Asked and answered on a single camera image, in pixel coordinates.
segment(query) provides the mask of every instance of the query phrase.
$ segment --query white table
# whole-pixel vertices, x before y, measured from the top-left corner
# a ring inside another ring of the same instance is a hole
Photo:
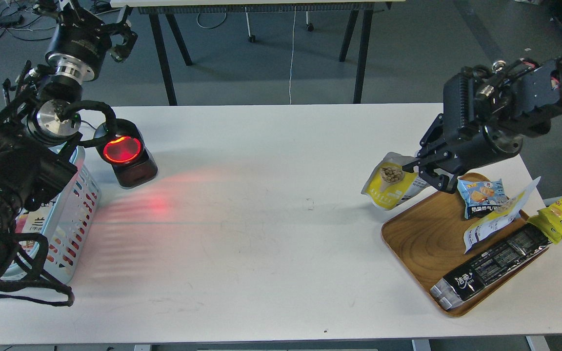
[[[562,244],[451,318],[383,243],[381,225],[432,189],[383,212],[361,187],[388,151],[412,154],[441,108],[115,108],[160,174],[126,191],[88,151],[103,198],[71,282],[76,302],[0,300],[0,344],[562,333]],[[511,195],[530,182],[519,157],[479,171]],[[524,210],[541,207],[534,193]]]
[[[185,66],[192,66],[190,53],[185,46],[183,35],[174,14],[178,13],[246,13],[248,40],[255,42],[255,36],[250,32],[248,24],[248,13],[250,12],[278,12],[278,11],[332,11],[348,10],[350,16],[346,25],[346,32],[341,43],[339,61],[346,61],[350,40],[355,30],[359,10],[363,11],[363,22],[361,24],[361,41],[359,42],[359,57],[357,59],[357,75],[355,76],[355,91],[353,103],[361,103],[363,94],[363,80],[365,77],[365,65],[368,58],[368,44],[370,42],[370,29],[372,27],[372,14],[376,2],[385,2],[388,7],[392,6],[392,0],[111,0],[110,5],[122,7],[125,5],[138,7],[142,14],[149,15],[153,39],[158,52],[158,60],[162,70],[162,79],[166,89],[166,95],[170,106],[176,106],[177,97],[175,87],[172,84],[172,74],[166,54],[162,27],[159,22],[159,14],[164,14],[169,23],[170,30],[181,52]]]

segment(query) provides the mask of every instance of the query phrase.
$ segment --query floor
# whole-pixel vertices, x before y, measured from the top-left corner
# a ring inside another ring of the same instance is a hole
[[[92,4],[90,0],[80,3],[85,7]],[[5,7],[4,2],[0,4],[0,9]],[[384,5],[378,8],[383,11],[377,11],[373,18],[363,103],[441,102],[443,83],[463,66],[490,65],[497,58],[512,61],[524,56],[543,62],[562,54],[562,31],[549,20],[546,4],[537,6],[513,0],[409,0],[394,3],[389,10]],[[35,18],[31,13],[23,15],[25,24]],[[105,14],[102,18],[113,22],[116,14]],[[177,20],[195,63],[184,66],[167,23],[161,18],[180,105],[352,102],[361,16],[346,62],[337,60],[348,21],[346,12],[310,13],[313,32],[306,30],[304,13],[251,14],[250,26],[256,43],[247,40],[244,14],[228,14],[216,29],[202,29],[196,14],[177,15]],[[222,20],[221,14],[202,14],[199,18],[203,26],[214,26]],[[122,64],[107,58],[98,80],[84,84],[84,98],[112,106],[166,105],[149,20],[134,10],[130,21],[139,34],[131,57]],[[22,41],[12,34],[29,40],[48,38],[51,31],[40,29],[51,26],[52,20],[41,19],[25,28],[33,31],[11,31],[0,38],[0,87],[5,78],[15,78],[20,73],[25,60],[34,65],[44,63],[49,43]],[[0,109],[3,102],[0,88]],[[548,135],[527,139],[522,151],[531,175],[542,176],[538,189],[543,198],[562,195],[562,127],[558,118],[553,122]],[[562,336],[546,340],[552,351],[562,351]],[[529,349],[523,336],[431,340],[430,345],[435,351]],[[232,345],[232,349],[238,349],[237,346]],[[289,347],[265,348],[277,346]],[[132,349],[132,345],[61,345],[58,349],[89,351],[107,347]],[[335,345],[336,349],[345,347]],[[410,350],[411,343],[386,341],[374,348]],[[159,349],[179,348],[163,345]]]

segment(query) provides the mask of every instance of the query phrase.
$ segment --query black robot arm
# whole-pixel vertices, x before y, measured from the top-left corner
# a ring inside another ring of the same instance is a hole
[[[444,85],[443,104],[417,160],[403,169],[454,193],[457,177],[515,157],[524,137],[547,134],[551,118],[562,116],[562,56],[543,64],[520,58],[491,69],[464,67]]]
[[[25,276],[20,280],[0,279],[0,298],[69,306],[74,300],[71,288],[44,269],[47,239],[40,233],[15,233],[16,217],[22,209],[35,211],[62,192],[78,171],[70,162],[78,146],[100,149],[122,133],[137,133],[133,137],[142,140],[136,127],[116,118],[110,106],[81,99],[82,83],[98,78],[105,54],[111,53],[118,62],[125,60],[138,36],[127,22],[129,7],[121,10],[118,22],[105,24],[80,7],[77,0],[56,3],[40,0],[33,7],[36,13],[51,16],[57,23],[45,55],[47,65],[31,68],[28,61],[15,87],[11,87],[9,80],[3,85],[6,106],[0,111],[0,278],[12,262],[23,269]],[[122,36],[122,44],[113,46],[113,35]],[[10,100],[9,91],[13,89],[14,98]],[[100,136],[82,140],[77,113],[82,109],[105,115]],[[60,151],[52,151],[54,146],[60,146]],[[119,171],[129,176],[129,187],[150,180],[158,170],[147,150],[141,147],[138,153],[119,166]],[[128,172],[130,166],[135,168],[135,176]],[[20,242],[25,240],[38,243],[34,257],[20,248]],[[67,300],[45,302],[6,294],[25,287],[54,289],[65,294]]]

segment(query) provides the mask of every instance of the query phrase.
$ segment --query table leg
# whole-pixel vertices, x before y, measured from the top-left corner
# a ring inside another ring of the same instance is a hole
[[[365,62],[368,58],[368,42],[370,42],[370,28],[372,27],[373,13],[373,10],[363,10],[363,23],[361,25],[361,41],[359,42],[359,60],[357,60],[357,78],[355,79],[353,104],[361,104],[363,78],[365,77]]]
[[[344,34],[344,41],[341,43],[340,62],[344,62],[346,60],[350,40],[353,37],[353,31],[355,31],[355,23],[357,23],[357,15],[359,15],[359,10],[350,11],[348,25],[346,25],[346,33]]]
[[[543,335],[528,336],[526,341],[531,351],[550,351],[548,342]]]
[[[188,53],[188,48],[185,47],[185,42],[183,42],[183,37],[181,36],[181,31],[179,30],[179,26],[177,25],[175,15],[166,14],[166,20],[168,21],[170,30],[172,31],[172,35],[175,37],[175,41],[177,42],[179,51],[181,51],[181,57],[183,58],[183,62],[185,62],[185,66],[192,66],[190,53]]]
[[[153,350],[153,345],[150,344],[134,345],[134,351],[151,351],[151,350]]]
[[[170,106],[177,105],[177,98],[175,96],[175,87],[172,85],[172,75],[170,75],[170,66],[168,57],[166,56],[166,47],[164,46],[162,27],[160,27],[160,20],[157,14],[150,14],[149,21],[151,22],[151,31],[153,32],[153,40],[156,42],[156,50],[158,51],[158,60],[160,61],[160,69],[162,70],[162,78],[168,103]]]
[[[431,351],[431,344],[427,338],[414,338],[411,340],[413,351]]]

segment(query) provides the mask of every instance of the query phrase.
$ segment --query plastic basket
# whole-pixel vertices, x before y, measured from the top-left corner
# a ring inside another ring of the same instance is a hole
[[[100,201],[100,189],[84,166],[84,157],[84,149],[78,147],[71,157],[78,172],[60,195],[37,211],[22,213],[17,218],[16,232],[38,232],[47,237],[49,254],[45,271],[63,284],[67,284],[75,273]],[[30,257],[36,255],[38,245],[34,242],[21,244]],[[1,279],[18,280],[24,276],[25,271],[13,263]]]

